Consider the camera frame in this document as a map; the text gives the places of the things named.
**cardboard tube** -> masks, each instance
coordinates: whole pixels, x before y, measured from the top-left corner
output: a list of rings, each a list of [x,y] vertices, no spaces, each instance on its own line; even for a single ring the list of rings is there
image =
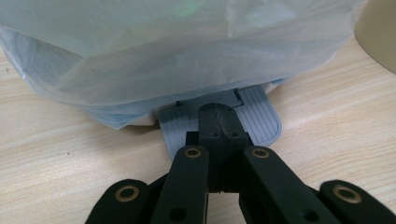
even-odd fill
[[[396,0],[369,0],[355,36],[367,54],[396,74]]]

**plastic bag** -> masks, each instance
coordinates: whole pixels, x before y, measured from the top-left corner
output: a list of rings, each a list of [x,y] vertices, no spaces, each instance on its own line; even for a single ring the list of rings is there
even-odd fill
[[[358,2],[6,0],[0,42],[38,94],[118,129],[160,105],[328,61]]]

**wooden surface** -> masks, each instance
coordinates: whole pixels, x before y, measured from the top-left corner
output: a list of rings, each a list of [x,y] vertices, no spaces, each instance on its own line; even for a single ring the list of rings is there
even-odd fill
[[[272,149],[307,185],[343,179],[396,211],[396,75],[351,38],[270,99],[283,123]],[[0,223],[83,223],[110,185],[170,165],[158,125],[114,131],[42,99],[0,54]],[[208,223],[245,223],[236,195],[211,195]]]

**gray rubber pad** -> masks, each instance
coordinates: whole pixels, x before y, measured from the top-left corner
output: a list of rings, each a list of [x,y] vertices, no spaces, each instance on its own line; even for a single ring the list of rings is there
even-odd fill
[[[186,132],[198,132],[198,108],[209,103],[233,107],[256,146],[271,146],[282,132],[279,117],[262,86],[213,93],[159,112],[163,137],[172,159],[185,146]]]

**black mechanical part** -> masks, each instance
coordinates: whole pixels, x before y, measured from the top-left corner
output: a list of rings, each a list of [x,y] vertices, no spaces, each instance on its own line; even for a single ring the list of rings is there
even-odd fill
[[[342,180],[320,186],[319,198],[345,223],[395,224],[396,216],[365,190]]]
[[[143,223],[149,186],[138,180],[125,179],[112,185],[100,198],[87,219],[87,224]]]
[[[242,167],[248,188],[241,194],[253,191],[269,223],[341,223],[273,150],[248,147]]]
[[[235,111],[218,104],[199,110],[199,132],[168,173],[149,186],[123,180],[111,186],[87,223],[205,223],[208,192],[239,193],[248,224],[396,223],[383,204],[352,184],[306,186],[273,150],[253,146]]]
[[[150,223],[205,223],[208,168],[206,149],[181,148],[166,177]]]

